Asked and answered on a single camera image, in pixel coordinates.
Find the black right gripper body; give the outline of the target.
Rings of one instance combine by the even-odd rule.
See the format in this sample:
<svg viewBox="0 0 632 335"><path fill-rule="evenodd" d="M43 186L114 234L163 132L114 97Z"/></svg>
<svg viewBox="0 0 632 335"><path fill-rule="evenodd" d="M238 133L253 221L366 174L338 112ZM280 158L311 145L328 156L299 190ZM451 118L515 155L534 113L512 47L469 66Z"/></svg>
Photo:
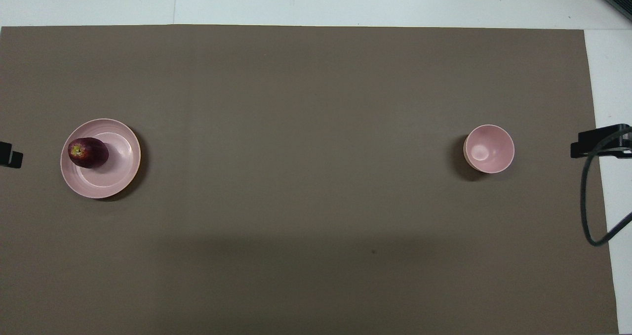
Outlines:
<svg viewBox="0 0 632 335"><path fill-rule="evenodd" d="M628 124L614 124L579 133L579 142L599 142L596 154L628 154L631 152L631 131Z"/></svg>

